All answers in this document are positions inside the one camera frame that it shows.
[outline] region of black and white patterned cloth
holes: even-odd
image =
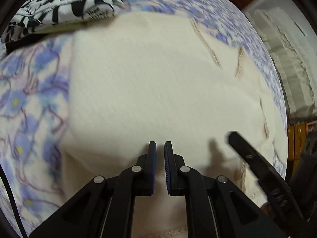
[[[18,41],[60,23],[112,17],[122,5],[122,0],[27,0],[2,34],[2,42]]]

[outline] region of white garment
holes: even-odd
[[[271,164],[274,149],[285,158],[287,136],[243,48],[201,33],[189,19],[128,13],[78,31],[71,67],[70,126],[61,142],[67,198],[95,175],[134,165],[153,140],[154,196],[136,198],[133,237],[186,225],[184,197],[166,190],[163,148],[170,140],[186,165],[228,176],[258,206],[266,201],[227,135],[238,131]]]

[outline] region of cream fabric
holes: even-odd
[[[283,86],[290,119],[317,113],[317,55],[294,21],[281,8],[246,15],[270,53]]]
[[[153,140],[154,196],[136,198],[133,237],[187,237],[185,199],[166,190],[170,140],[201,174],[226,175],[258,206],[266,201],[226,143],[236,130],[270,163],[274,149],[287,155],[280,113],[244,49],[202,33],[193,20],[128,13],[78,31],[71,67],[70,125],[61,142],[67,198],[95,175],[112,177],[135,164]]]

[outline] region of bed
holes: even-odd
[[[120,13],[157,12],[193,18],[208,34],[242,46],[261,71],[283,119],[286,108],[278,74],[260,37],[227,0],[123,0]],[[72,34],[48,37],[10,55],[0,46],[0,163],[9,180],[26,232],[30,234],[63,201],[59,142],[68,127]],[[286,158],[274,156],[285,177]],[[0,207],[19,233],[4,189]]]

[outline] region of cable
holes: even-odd
[[[8,194],[9,200],[10,200],[10,204],[11,204],[11,207],[12,207],[12,211],[13,211],[15,220],[16,220],[16,222],[18,224],[19,230],[20,230],[20,232],[22,234],[22,237],[23,238],[28,238],[28,236],[27,236],[27,234],[25,232],[25,229],[23,227],[23,223],[22,223],[22,220],[20,218],[18,208],[17,208],[15,200],[14,200],[14,196],[13,196],[9,181],[8,181],[7,177],[5,176],[5,173],[4,173],[1,165],[0,165],[0,178],[1,178],[1,180],[2,180],[2,182],[4,184],[4,187],[5,187],[6,191],[7,191],[7,194]]]

